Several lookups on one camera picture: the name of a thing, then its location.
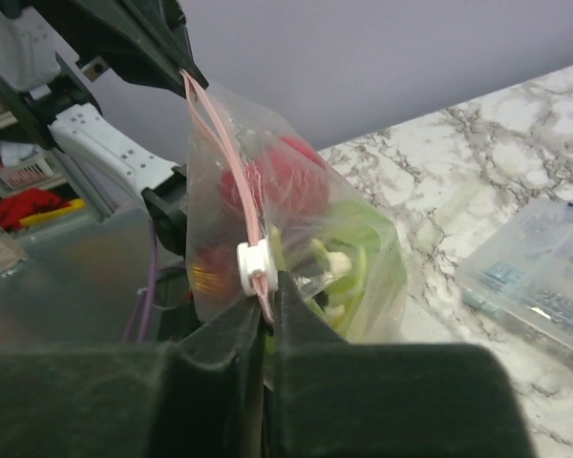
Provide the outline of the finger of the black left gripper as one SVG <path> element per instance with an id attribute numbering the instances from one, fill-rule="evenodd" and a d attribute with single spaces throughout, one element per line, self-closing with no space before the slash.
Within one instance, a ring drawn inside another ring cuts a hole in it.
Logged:
<path id="1" fill-rule="evenodd" d="M 180 96 L 182 71 L 208 87 L 177 1 L 44 1 L 42 16 L 78 54 L 80 67 L 99 57 L 128 83 Z"/>

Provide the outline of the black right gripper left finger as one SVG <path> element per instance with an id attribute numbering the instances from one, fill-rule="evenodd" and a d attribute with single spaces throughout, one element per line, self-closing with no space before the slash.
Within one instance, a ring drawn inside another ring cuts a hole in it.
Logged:
<path id="1" fill-rule="evenodd" d="M 262 353 L 249 302 L 177 343 L 0 346 L 0 457 L 256 457 Z"/>

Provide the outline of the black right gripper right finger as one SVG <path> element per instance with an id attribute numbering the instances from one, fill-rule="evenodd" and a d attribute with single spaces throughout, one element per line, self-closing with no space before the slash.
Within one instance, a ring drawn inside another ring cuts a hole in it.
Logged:
<path id="1" fill-rule="evenodd" d="M 353 344 L 279 276 L 272 452 L 277 457 L 531 457 L 509 377 L 467 343 Z"/>

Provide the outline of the green cabbage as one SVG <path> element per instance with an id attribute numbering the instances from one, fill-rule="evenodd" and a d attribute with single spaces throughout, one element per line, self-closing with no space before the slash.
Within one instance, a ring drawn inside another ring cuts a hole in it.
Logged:
<path id="1" fill-rule="evenodd" d="M 342 253 L 351 263 L 349 272 L 326 289 L 326 321 L 351 343 L 394 339 L 408 278 L 393 222 L 366 201 L 334 201 L 320 241 L 328 253 Z"/>

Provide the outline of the clear zip top bag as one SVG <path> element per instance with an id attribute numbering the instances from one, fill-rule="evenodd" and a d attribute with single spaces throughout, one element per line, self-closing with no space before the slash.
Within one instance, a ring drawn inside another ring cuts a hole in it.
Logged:
<path id="1" fill-rule="evenodd" d="M 223 86 L 204 89 L 190 75 L 183 80 L 193 126 L 184 199 L 186 269 L 198 318 L 208 322 L 236 300 L 251 298 L 272 319 L 278 276 L 285 272 L 306 306 L 334 330 L 325 318 L 326 289 L 351 263 L 324 250 L 320 232 L 334 201 L 366 200 L 326 162 L 329 205 L 319 216 L 285 220 L 267 200 L 257 204 L 252 191 L 261 180 L 251 179 L 246 165 L 281 136 L 302 137 L 280 115 Z"/>

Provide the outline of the red tomato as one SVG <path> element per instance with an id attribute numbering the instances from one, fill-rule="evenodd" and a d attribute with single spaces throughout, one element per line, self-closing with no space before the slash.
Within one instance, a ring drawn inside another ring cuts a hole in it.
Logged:
<path id="1" fill-rule="evenodd" d="M 261 180 L 253 188 L 254 201 L 267 200 L 282 219 L 315 218 L 329 205 L 327 163 L 298 136 L 281 136 L 246 171 Z"/>

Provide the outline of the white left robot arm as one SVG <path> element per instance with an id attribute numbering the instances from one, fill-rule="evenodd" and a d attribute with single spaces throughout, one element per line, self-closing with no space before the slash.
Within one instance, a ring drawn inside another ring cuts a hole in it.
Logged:
<path id="1" fill-rule="evenodd" d="M 183 168 L 102 116 L 86 82 L 107 71 L 184 95 L 196 66 L 176 1 L 0 1 L 0 101 L 46 149 L 82 159 L 148 214 L 162 246 L 183 256 Z"/>

